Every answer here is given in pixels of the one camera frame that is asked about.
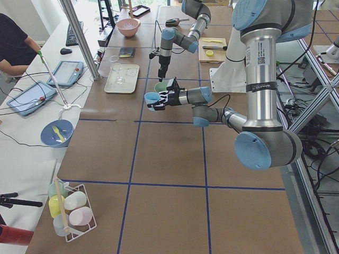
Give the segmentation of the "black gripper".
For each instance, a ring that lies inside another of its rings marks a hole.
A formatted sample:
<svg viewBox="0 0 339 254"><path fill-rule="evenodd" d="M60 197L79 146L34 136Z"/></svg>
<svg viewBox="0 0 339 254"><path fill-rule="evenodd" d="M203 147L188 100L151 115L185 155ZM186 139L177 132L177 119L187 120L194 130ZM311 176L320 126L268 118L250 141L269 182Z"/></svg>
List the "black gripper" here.
<svg viewBox="0 0 339 254"><path fill-rule="evenodd" d="M170 65L170 51L169 50L153 50L149 54L149 58L153 59L154 57L159 57L160 68L158 69L159 82L163 81L163 77L166 76L168 66Z"/></svg>
<svg viewBox="0 0 339 254"><path fill-rule="evenodd" d="M154 104L148 104L147 108L151 111L161 111L165 106L178 106L181 105L179 94L181 88L179 87L176 78L167 80L168 84L166 91L159 92L160 100Z"/></svg>

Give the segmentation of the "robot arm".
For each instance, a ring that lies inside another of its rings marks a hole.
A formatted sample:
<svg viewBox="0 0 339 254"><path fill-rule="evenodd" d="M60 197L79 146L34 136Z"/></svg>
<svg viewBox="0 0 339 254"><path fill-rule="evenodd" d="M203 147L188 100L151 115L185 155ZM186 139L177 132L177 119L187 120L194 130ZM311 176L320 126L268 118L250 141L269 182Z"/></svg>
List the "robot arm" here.
<svg viewBox="0 0 339 254"><path fill-rule="evenodd" d="M293 163L301 155L302 144L276 116L276 44L306 37L312 9L312 1L237 2L232 23L239 32L238 44L244 46L240 62L246 74L247 115L212 107L210 88L184 89L176 79L169 80L164 91L145 95L148 109L190 104L195 126L228 125L238 132L235 153L247 168L265 170Z"/></svg>
<svg viewBox="0 0 339 254"><path fill-rule="evenodd" d="M166 76L171 62L173 45L175 44L188 52L195 53L199 46L199 39L211 21L210 10L202 1L183 1L182 12L195 19L190 32L186 35L175 27L164 28L161 33L160 47L149 54L150 59L155 56L159 57L159 81L162 81Z"/></svg>

